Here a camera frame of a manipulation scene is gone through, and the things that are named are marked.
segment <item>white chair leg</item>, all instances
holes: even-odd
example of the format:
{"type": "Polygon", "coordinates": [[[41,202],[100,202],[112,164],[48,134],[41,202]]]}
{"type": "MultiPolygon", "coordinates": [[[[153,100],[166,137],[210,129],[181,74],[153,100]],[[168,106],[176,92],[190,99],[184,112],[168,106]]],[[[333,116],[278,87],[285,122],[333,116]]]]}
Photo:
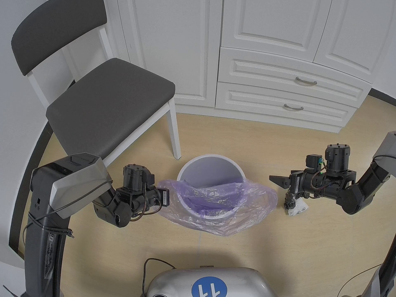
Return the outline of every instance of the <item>white chair leg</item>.
{"type": "Polygon", "coordinates": [[[175,99],[172,98],[168,101],[170,110],[166,113],[168,120],[169,133],[171,135],[173,155],[178,160],[181,158],[179,131],[177,129],[175,99]]]}

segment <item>white logo symbol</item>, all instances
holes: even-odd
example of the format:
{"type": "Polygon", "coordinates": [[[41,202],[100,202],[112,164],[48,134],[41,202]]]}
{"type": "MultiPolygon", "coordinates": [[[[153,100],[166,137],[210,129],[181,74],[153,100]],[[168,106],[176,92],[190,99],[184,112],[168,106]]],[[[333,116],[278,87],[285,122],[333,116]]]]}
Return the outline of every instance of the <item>white logo symbol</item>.
{"type": "MultiPolygon", "coordinates": [[[[220,294],[220,291],[216,291],[215,290],[215,284],[214,283],[210,284],[210,288],[212,290],[212,297],[216,297],[217,295],[220,294]]],[[[207,293],[204,294],[204,292],[202,291],[202,285],[198,285],[198,289],[199,289],[199,297],[207,297],[207,293]]]]}

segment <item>drawer handle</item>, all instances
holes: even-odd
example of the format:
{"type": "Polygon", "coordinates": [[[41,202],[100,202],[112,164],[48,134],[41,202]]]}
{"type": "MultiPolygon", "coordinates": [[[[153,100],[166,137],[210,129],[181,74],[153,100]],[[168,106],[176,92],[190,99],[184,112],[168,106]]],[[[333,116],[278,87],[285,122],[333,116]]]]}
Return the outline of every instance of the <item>drawer handle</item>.
{"type": "Polygon", "coordinates": [[[302,82],[302,83],[304,83],[304,84],[312,85],[312,86],[318,84],[317,82],[309,82],[309,81],[307,81],[307,80],[302,80],[302,79],[300,79],[300,78],[298,78],[298,77],[296,77],[296,81],[302,82]]]}
{"type": "Polygon", "coordinates": [[[295,111],[300,111],[300,110],[304,110],[304,107],[302,106],[301,108],[293,108],[292,106],[288,106],[287,104],[283,105],[285,108],[291,109],[291,110],[295,110],[295,111]]]}

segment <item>chair backrest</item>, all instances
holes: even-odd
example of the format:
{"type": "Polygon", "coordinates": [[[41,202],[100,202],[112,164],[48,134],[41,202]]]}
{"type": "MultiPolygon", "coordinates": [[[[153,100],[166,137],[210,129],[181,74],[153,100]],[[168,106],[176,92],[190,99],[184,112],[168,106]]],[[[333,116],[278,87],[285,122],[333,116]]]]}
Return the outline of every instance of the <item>chair backrest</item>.
{"type": "Polygon", "coordinates": [[[23,20],[11,47],[26,76],[47,57],[107,22],[103,0],[48,0],[23,20]]]}

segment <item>wooden floor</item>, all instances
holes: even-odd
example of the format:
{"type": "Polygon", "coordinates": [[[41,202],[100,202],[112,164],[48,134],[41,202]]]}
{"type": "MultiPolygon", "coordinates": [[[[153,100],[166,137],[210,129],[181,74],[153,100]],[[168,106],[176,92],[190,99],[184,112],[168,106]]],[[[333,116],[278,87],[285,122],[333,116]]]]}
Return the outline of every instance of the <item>wooden floor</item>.
{"type": "MultiPolygon", "coordinates": [[[[250,180],[274,188],[277,209],[259,225],[224,238],[181,227],[159,215],[118,229],[99,220],[88,205],[70,221],[75,238],[67,238],[63,257],[61,288],[66,297],[139,297],[143,263],[149,257],[181,269],[250,267],[260,271],[279,296],[300,297],[335,297],[349,278],[383,261],[396,232],[394,177],[356,215],[347,215],[334,201],[308,199],[306,212],[289,217],[282,207],[285,190],[268,176],[302,170],[307,154],[324,155],[328,144],[345,143],[351,147],[349,168],[359,178],[386,133],[396,130],[396,107],[368,96],[339,134],[188,114],[178,114],[177,121],[182,158],[173,158],[162,118],[109,166],[115,188],[122,185],[126,164],[146,166],[157,183],[176,179],[192,158],[215,153],[236,161],[250,180]]],[[[63,156],[53,136],[42,164],[63,156]]],[[[151,262],[146,282],[166,269],[151,262]]],[[[373,271],[349,282],[340,296],[361,294],[373,271]]],[[[396,296],[396,289],[389,296],[396,296]]]]}

